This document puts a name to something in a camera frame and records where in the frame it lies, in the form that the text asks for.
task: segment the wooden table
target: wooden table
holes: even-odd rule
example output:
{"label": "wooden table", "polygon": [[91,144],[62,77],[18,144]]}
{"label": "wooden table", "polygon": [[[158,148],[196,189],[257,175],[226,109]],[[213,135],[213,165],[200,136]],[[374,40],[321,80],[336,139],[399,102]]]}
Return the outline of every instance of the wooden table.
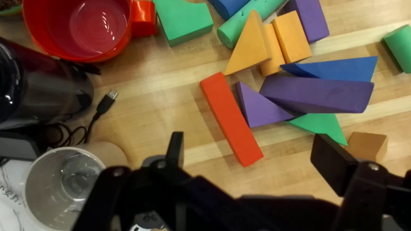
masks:
{"label": "wooden table", "polygon": [[[338,114],[345,136],[353,131],[385,134],[383,162],[393,174],[411,168],[411,76],[401,73],[380,43],[387,32],[411,22],[410,0],[321,0],[330,37],[312,45],[306,62],[376,55],[375,91],[362,114]],[[203,175],[232,197],[241,194],[311,194],[339,203],[309,163],[312,135],[289,125],[253,130],[265,158],[243,168],[232,156],[199,89],[199,81],[223,71],[231,52],[217,39],[221,18],[211,8],[214,30],[199,39],[169,48],[163,32],[134,40],[94,79],[95,102],[114,89],[119,98],[95,125],[91,141],[121,147],[132,167],[163,154],[172,131],[185,132],[185,170]],[[22,21],[0,22],[0,36],[33,48]],[[227,79],[258,90],[263,79],[257,68]],[[91,112],[78,123],[86,123]]]}

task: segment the tan foam block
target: tan foam block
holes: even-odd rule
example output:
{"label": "tan foam block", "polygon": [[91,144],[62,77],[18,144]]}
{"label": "tan foam block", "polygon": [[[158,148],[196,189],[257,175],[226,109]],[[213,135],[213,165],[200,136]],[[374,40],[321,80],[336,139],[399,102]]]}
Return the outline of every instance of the tan foam block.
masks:
{"label": "tan foam block", "polygon": [[256,11],[252,11],[223,73],[232,75],[270,58],[262,20]]}
{"label": "tan foam block", "polygon": [[283,57],[277,35],[274,31],[274,26],[271,23],[265,25],[265,31],[267,36],[268,53],[271,55],[271,59],[262,62],[259,64],[259,71],[262,76],[267,77],[277,73],[281,70],[280,66],[283,66],[285,61]]}
{"label": "tan foam block", "polygon": [[353,132],[345,149],[360,161],[381,162],[387,153],[387,148],[387,135]]}
{"label": "tan foam block", "polygon": [[311,48],[295,11],[275,18],[272,25],[286,63],[311,57]]}

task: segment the power cord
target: power cord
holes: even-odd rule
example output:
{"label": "power cord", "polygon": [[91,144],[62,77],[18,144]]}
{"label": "power cord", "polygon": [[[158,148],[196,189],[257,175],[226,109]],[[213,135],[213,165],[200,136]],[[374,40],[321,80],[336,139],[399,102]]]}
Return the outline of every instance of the power cord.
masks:
{"label": "power cord", "polygon": [[[47,129],[55,130],[59,134],[59,139],[50,147],[58,148],[58,147],[87,144],[95,122],[112,108],[117,97],[118,97],[118,93],[113,90],[104,95],[101,102],[98,104],[96,112],[92,116],[91,122],[89,123],[87,127],[80,126],[80,127],[76,127],[74,130],[71,130],[68,126],[63,123],[49,125]],[[74,143],[76,135],[78,132],[82,132],[82,136],[77,143]]]}

